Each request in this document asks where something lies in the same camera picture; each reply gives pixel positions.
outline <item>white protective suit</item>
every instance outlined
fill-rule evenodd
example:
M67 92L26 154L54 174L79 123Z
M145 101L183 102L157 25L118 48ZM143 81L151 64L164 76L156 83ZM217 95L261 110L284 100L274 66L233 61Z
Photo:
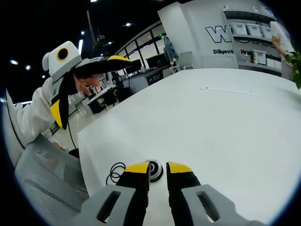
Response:
M26 148L41 132L50 128L55 122L50 112L52 83L52 78L48 78L42 87L34 91L32 103L25 107L21 103L13 106L6 91L8 101L3 105L3 134L8 155L14 167L16 167L24 149L20 145L12 126L14 126L22 145Z

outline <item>window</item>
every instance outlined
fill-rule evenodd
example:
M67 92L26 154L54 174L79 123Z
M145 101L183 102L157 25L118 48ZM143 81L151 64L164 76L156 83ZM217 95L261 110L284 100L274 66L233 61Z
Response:
M159 53L164 53L164 40L161 39L159 41L156 41L156 44L157 44L157 47L158 47L158 50L159 50Z
M139 37L137 39L138 45L141 46L144 43L146 43L147 41L150 41L151 38L151 33L150 32L146 32L144 35L142 35L141 37Z
M157 51L156 51L156 48L155 48L155 44L152 43L150 45L147 45L143 48L140 49L140 52L141 52L141 55L142 55L142 58L144 60L144 63L145 63L145 67L146 68L149 68L149 65L146 61L147 58L150 58L150 57L153 57L155 55L157 55Z
M163 25L159 25L152 29L152 33L154 37L156 38L159 34L165 33Z
M123 49L120 53L118 53L119 56L122 56L122 57L127 57L127 53L126 53L126 50Z
M130 55L131 52L132 52L135 48L137 48L137 46L136 46L136 43L133 41L133 42L131 42L131 43L126 47L127 53Z

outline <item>black ceiling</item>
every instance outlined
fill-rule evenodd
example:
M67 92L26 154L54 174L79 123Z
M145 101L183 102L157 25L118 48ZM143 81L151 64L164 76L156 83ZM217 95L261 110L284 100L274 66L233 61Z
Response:
M84 39L83 56L89 56L92 47L87 19L89 10L94 31L112 41L98 49L104 54L114 54L137 33L159 20L157 11L175 0L10 0L6 10L6 34L4 49L5 80L14 102L31 100L36 88L44 82L41 60L45 53L67 40L76 46ZM12 65L9 60L19 65Z

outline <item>green plant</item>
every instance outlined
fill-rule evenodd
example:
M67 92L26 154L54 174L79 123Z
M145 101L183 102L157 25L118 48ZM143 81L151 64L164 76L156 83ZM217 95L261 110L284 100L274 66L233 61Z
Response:
M289 52L291 55L286 58L287 62L293 66L292 75L298 89L301 88L301 55L294 41L291 39L291 44L294 52Z

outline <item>person's hand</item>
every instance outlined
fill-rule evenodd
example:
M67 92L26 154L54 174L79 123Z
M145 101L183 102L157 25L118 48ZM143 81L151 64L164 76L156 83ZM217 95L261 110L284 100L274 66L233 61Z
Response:
M285 58L286 61L288 60L289 56L290 55L288 54L288 52L284 51L284 58Z
M53 141L52 142L56 147L61 148L62 150L64 150L57 142Z
M88 95L91 95L90 90L88 89L87 86L99 86L99 81L97 77L89 77L87 79L78 79L75 75L73 75L74 80L75 80L75 86L77 91L79 92L84 92Z

